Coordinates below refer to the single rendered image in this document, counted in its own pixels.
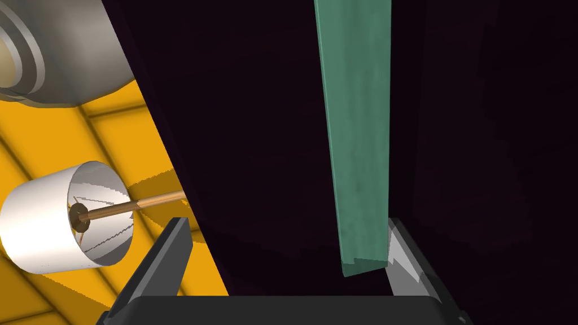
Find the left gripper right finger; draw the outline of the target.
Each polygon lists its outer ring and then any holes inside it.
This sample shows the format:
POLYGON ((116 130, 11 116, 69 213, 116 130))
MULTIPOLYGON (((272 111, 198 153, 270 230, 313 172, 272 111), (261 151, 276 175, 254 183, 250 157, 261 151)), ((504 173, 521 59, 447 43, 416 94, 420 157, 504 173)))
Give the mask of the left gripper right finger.
POLYGON ((388 219, 386 273, 394 296, 439 297, 437 276, 398 218, 388 219))

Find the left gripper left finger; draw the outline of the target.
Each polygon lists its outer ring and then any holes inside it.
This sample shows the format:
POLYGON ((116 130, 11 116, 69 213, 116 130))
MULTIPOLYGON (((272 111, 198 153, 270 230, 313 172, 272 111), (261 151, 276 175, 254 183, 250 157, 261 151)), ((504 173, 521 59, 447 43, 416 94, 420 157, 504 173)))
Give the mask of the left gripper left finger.
POLYGON ((193 248, 188 218, 172 218, 118 295, 117 313, 142 296, 175 296, 193 248))

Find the white shade floor lamp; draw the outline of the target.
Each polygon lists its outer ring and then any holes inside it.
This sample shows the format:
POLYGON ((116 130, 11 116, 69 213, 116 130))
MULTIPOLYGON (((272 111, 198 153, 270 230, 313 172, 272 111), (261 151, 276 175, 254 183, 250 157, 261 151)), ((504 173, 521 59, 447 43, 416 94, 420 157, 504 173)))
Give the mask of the white shade floor lamp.
POLYGON ((89 161, 11 191, 0 210, 0 241, 32 274, 111 266, 129 250, 136 210, 184 199, 175 191, 131 201, 110 166, 89 161))

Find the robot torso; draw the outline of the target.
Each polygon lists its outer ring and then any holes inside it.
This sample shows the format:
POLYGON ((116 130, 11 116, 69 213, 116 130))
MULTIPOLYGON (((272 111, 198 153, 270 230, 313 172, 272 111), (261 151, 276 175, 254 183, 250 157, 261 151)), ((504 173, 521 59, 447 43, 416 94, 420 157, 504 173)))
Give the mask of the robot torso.
POLYGON ((102 0, 0 0, 0 100, 83 105, 134 80, 102 0))

